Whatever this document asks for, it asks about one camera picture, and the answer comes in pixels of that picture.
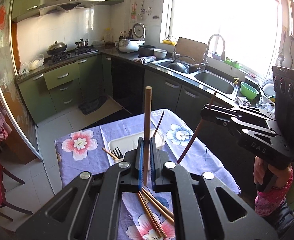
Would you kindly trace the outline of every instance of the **table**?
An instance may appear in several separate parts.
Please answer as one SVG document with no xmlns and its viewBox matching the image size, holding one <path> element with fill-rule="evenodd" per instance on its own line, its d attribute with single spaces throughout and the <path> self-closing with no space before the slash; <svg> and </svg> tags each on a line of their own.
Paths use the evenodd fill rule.
<svg viewBox="0 0 294 240">
<path fill-rule="evenodd" d="M 168 109 L 151 112 L 151 129 L 156 128 L 160 116 L 164 113 L 159 126 L 166 144 L 163 150 L 171 161 L 176 162 L 188 144 L 193 132 L 183 120 Z M 114 160 L 101 148 L 108 148 L 108 142 L 127 135 L 142 132 L 144 129 L 144 115 L 133 116 L 120 121 L 93 127 L 88 130 L 68 134 L 55 140 L 56 152 L 60 170 L 62 186 L 66 186 L 82 171 L 92 174 L 105 172 Z M 240 189 L 231 174 L 224 168 L 221 161 L 198 138 L 194 141 L 187 155 L 180 163 L 187 171 L 201 175 L 211 171 L 236 194 Z M 154 193 L 149 176 L 148 187 L 154 197 L 172 211 L 170 193 Z M 160 222 L 167 234 L 167 239 L 175 238 L 175 229 L 160 212 L 149 205 L 154 216 Z M 135 193 L 123 193 L 118 228 L 118 240 L 157 239 L 155 231 L 144 213 Z"/>
</svg>

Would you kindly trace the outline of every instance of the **window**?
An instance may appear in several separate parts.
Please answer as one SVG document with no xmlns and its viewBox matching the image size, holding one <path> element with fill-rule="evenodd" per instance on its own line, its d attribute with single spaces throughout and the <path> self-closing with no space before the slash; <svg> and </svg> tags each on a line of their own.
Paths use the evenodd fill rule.
<svg viewBox="0 0 294 240">
<path fill-rule="evenodd" d="M 173 0 L 168 34 L 207 44 L 219 33 L 227 57 L 265 77 L 278 49 L 279 6 L 277 0 Z M 222 49 L 222 40 L 212 39 L 209 51 Z"/>
</svg>

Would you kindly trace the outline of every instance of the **gas stove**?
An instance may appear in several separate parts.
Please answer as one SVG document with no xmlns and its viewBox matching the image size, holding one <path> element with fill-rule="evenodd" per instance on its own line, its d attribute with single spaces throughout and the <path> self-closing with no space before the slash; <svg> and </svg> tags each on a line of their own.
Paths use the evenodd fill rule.
<svg viewBox="0 0 294 240">
<path fill-rule="evenodd" d="M 50 60 L 48 60 L 48 65 L 51 66 L 56 63 L 64 62 L 64 61 L 70 60 L 72 58 L 75 58 L 78 55 L 82 55 L 82 54 L 86 54 L 86 53 L 93 53 L 93 52 L 98 52 L 98 50 L 94 49 L 92 46 L 69 50 L 69 51 L 51 56 Z"/>
</svg>

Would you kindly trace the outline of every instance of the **white flower center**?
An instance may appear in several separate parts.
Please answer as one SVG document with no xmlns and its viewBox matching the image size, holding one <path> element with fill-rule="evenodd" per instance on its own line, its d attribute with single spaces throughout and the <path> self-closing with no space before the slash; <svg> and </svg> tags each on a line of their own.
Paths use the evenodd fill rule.
<svg viewBox="0 0 294 240">
<path fill-rule="evenodd" d="M 162 237 L 158 236 L 154 229 L 150 229 L 148 235 L 144 235 L 143 238 L 146 240 L 163 240 Z"/>
<path fill-rule="evenodd" d="M 189 139 L 189 133 L 184 130 L 177 131 L 176 138 L 181 141 L 187 140 L 187 139 Z"/>
<path fill-rule="evenodd" d="M 86 138 L 78 138 L 77 140 L 74 140 L 74 147 L 78 150 L 85 149 L 86 144 Z"/>
</svg>

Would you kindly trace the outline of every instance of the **white bowl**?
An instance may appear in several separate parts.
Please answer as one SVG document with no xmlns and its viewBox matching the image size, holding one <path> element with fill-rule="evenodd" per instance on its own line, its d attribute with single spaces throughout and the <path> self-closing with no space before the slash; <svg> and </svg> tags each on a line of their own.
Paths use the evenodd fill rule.
<svg viewBox="0 0 294 240">
<path fill-rule="evenodd" d="M 163 59 L 167 55 L 167 51 L 164 49 L 154 49 L 154 56 L 158 59 Z"/>
</svg>

